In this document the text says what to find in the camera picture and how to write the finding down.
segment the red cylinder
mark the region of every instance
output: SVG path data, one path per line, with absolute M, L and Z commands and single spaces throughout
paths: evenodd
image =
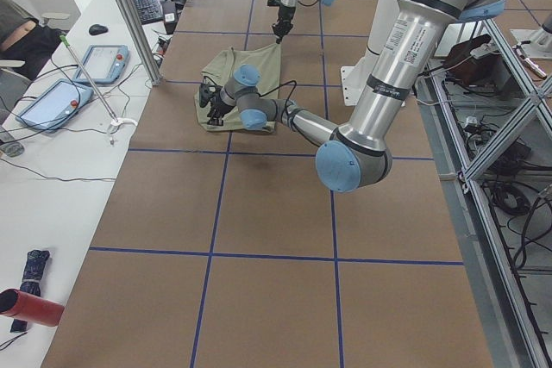
M 60 323 L 65 307 L 17 289 L 0 293 L 0 315 L 21 321 L 35 322 L 47 327 Z

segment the green cloth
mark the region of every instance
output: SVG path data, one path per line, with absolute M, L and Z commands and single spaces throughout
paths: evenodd
M 260 73 L 260 82 L 257 85 L 260 94 L 264 94 L 279 85 L 279 72 L 282 61 L 282 46 L 276 43 L 257 49 L 256 51 L 236 51 L 234 48 L 220 52 L 202 71 L 202 76 L 207 76 L 219 85 L 224 85 L 232 76 L 234 71 L 242 65 L 250 64 L 255 66 Z M 278 91 L 267 95 L 269 99 L 278 98 Z M 199 107 L 199 92 L 195 95 L 196 111 L 199 124 L 207 131 L 231 131 L 244 129 L 238 108 L 232 109 L 224 116 L 224 125 L 217 127 L 208 125 L 210 104 L 205 108 Z M 271 133 L 274 131 L 275 122 L 268 122 L 263 128 Z

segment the umbrella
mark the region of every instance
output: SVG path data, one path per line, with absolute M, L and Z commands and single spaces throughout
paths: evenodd
M 25 264 L 21 288 L 19 288 L 19 290 L 35 296 L 41 295 L 39 282 L 42 280 L 46 261 L 49 257 L 50 252 L 48 250 L 32 250 L 27 253 L 27 263 Z M 11 324 L 10 332 L 25 332 L 26 330 L 26 321 L 19 321 L 16 319 Z

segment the computer mouse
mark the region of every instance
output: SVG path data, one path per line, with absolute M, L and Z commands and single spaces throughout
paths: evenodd
M 108 31 L 107 27 L 105 27 L 104 25 L 98 25 L 98 24 L 94 24 L 90 26 L 88 29 L 88 33 L 91 34 L 92 36 L 96 36 L 97 34 L 104 34 L 107 31 Z

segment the keyboard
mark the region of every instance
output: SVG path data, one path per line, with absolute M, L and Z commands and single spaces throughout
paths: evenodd
M 159 0 L 132 0 L 138 9 L 142 25 L 163 20 L 163 10 Z

